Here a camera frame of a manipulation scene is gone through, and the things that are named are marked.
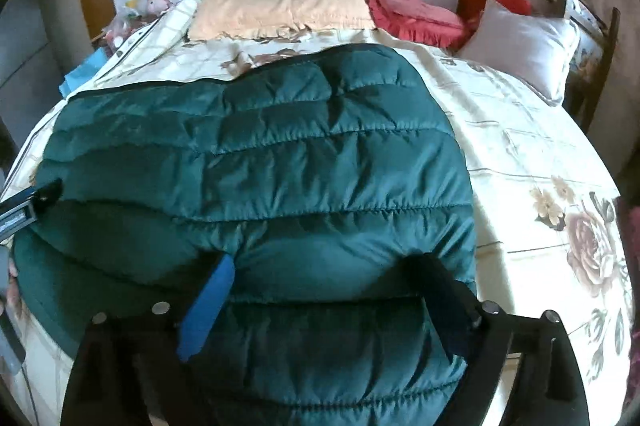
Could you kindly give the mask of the dark green quilted jacket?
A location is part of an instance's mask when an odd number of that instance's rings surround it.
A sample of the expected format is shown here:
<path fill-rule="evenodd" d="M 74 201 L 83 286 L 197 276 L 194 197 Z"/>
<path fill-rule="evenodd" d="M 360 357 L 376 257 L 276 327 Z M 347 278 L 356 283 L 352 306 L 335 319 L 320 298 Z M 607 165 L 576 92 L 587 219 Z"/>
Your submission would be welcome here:
<path fill-rule="evenodd" d="M 464 364 L 401 261 L 475 278 L 463 154 L 419 72 L 353 44 L 231 82 L 140 82 L 62 109 L 36 181 L 58 201 L 18 232 L 30 313 L 69 356 L 98 312 L 190 305 L 235 277 L 188 369 L 198 425 L 431 425 Z"/>

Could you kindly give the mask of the grey refrigerator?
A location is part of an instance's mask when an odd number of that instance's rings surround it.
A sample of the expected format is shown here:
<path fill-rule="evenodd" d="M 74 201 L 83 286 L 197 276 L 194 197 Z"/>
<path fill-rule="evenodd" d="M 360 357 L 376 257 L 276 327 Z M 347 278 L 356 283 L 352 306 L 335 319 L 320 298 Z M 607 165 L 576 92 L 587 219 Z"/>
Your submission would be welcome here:
<path fill-rule="evenodd" d="M 37 0 L 8 0 L 1 11 L 1 120 L 17 146 L 61 100 L 63 74 Z"/>

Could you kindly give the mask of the blue paper bag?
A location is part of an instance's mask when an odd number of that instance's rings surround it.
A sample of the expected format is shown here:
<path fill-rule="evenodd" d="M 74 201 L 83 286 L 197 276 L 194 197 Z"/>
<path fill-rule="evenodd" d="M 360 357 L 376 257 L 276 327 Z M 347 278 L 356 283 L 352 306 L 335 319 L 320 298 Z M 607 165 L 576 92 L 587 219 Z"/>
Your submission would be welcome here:
<path fill-rule="evenodd" d="M 96 49 L 93 54 L 87 56 L 81 64 L 76 68 L 68 72 L 64 76 L 64 80 L 58 90 L 63 99 L 66 99 L 70 94 L 77 90 L 82 85 L 85 85 L 93 76 L 104 67 L 108 60 L 105 50 L 102 47 Z"/>

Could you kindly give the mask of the plush doll with red hat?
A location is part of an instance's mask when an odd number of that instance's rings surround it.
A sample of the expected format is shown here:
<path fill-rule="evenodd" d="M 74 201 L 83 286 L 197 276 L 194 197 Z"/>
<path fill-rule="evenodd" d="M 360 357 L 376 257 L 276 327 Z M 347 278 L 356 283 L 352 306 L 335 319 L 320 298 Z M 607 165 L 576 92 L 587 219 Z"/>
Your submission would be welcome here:
<path fill-rule="evenodd" d="M 172 6 L 172 0 L 147 0 L 145 13 L 148 16 L 160 16 Z"/>

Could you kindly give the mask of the peach ruffled pillow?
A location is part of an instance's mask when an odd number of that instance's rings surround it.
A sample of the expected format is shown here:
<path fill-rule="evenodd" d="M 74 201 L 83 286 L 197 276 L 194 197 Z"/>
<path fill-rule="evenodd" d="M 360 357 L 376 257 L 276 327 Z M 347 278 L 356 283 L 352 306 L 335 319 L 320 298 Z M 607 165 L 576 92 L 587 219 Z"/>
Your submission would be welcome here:
<path fill-rule="evenodd" d="M 189 38 L 285 38 L 302 30 L 373 27 L 366 0 L 201 0 Z"/>

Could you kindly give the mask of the white satin pillow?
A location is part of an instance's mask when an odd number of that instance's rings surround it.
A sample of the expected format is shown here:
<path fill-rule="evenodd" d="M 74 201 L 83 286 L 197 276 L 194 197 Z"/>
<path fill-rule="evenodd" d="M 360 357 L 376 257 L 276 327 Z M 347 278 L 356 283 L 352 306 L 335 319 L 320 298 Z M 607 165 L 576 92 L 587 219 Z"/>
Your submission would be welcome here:
<path fill-rule="evenodd" d="M 458 57 L 521 79 L 548 105 L 558 106 L 579 39 L 571 20 L 523 16 L 486 0 L 477 30 Z"/>

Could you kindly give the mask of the wooden chair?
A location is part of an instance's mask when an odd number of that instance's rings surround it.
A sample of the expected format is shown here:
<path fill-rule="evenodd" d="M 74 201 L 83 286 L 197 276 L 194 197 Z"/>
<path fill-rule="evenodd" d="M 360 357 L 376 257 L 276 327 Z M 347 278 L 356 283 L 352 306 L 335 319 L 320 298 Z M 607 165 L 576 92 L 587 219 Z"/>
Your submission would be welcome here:
<path fill-rule="evenodd" d="M 536 13 L 566 19 L 577 28 L 578 46 L 570 61 L 563 108 L 582 131 L 588 131 L 613 62 L 620 10 L 614 8 L 605 22 L 585 0 L 533 0 L 533 4 Z"/>

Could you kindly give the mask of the red ruffled heart pillow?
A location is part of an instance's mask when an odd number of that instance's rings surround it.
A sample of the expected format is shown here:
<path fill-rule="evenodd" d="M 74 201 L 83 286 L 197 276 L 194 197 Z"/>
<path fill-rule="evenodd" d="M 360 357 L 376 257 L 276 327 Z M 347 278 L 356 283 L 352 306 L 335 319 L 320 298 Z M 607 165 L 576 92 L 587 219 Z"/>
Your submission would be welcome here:
<path fill-rule="evenodd" d="M 470 37 L 454 12 L 424 0 L 366 0 L 379 30 L 407 42 L 441 49 L 460 49 Z"/>

